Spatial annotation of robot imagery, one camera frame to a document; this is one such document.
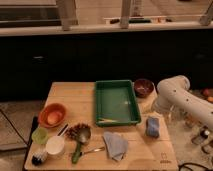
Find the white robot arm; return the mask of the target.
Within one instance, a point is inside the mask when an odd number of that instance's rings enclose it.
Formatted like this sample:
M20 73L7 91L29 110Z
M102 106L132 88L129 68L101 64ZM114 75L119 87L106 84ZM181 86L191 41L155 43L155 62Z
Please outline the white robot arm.
M213 104L191 94L189 89L190 81L183 75L161 80L157 84L158 95L152 103L152 109L168 114L173 106L177 106L213 132Z

